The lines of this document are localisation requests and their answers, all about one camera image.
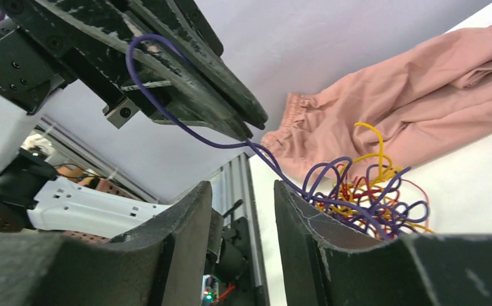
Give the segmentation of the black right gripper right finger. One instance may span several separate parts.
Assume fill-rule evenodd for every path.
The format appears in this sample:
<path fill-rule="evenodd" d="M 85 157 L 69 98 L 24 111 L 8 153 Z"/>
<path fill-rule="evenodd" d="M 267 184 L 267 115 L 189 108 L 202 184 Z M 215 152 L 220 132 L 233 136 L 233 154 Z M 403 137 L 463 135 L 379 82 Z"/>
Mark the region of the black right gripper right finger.
<path fill-rule="evenodd" d="M 402 235 L 344 226 L 274 182 L 289 305 L 492 305 L 492 235 Z"/>

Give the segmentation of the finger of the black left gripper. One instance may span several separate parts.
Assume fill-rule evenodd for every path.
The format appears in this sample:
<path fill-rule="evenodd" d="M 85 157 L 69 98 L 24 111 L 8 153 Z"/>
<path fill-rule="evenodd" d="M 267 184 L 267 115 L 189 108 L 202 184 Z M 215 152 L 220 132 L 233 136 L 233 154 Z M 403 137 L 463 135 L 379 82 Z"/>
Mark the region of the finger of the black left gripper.
<path fill-rule="evenodd" d="M 223 45 L 194 1 L 128 1 L 125 21 L 141 53 L 182 104 L 166 109 L 193 126 L 264 129 L 268 115 L 221 59 Z"/>
<path fill-rule="evenodd" d="M 255 97 L 194 1 L 31 1 L 30 35 L 111 108 L 252 137 Z"/>

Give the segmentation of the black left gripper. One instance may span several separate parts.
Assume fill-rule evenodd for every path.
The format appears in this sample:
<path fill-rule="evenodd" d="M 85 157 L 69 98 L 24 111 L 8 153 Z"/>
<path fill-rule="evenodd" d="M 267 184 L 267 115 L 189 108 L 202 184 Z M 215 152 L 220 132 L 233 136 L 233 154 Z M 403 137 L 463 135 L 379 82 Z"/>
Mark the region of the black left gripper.
<path fill-rule="evenodd" d="M 41 111 L 58 89 L 81 80 L 106 106 L 117 128 L 140 108 L 120 86 L 124 56 L 73 30 L 37 1 L 0 1 L 0 95 L 26 115 Z"/>

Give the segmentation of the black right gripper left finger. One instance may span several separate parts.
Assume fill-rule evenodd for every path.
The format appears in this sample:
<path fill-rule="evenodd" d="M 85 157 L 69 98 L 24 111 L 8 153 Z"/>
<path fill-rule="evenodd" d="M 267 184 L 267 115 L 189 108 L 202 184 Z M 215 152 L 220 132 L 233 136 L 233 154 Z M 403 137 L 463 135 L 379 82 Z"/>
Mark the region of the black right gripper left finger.
<path fill-rule="evenodd" d="M 200 305 L 212 189 L 105 244 L 0 233 L 0 305 Z"/>

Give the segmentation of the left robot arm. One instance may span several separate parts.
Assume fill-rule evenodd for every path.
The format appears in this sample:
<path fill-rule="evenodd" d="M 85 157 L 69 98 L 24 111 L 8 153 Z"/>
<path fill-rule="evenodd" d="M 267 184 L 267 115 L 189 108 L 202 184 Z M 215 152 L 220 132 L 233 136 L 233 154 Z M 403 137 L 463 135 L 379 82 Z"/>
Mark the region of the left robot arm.
<path fill-rule="evenodd" d="M 267 114 L 221 59 L 194 1 L 0 1 L 0 232 L 113 237 L 165 210 L 76 185 L 23 149 L 52 96 L 80 80 L 117 128 L 137 112 L 247 146 Z"/>

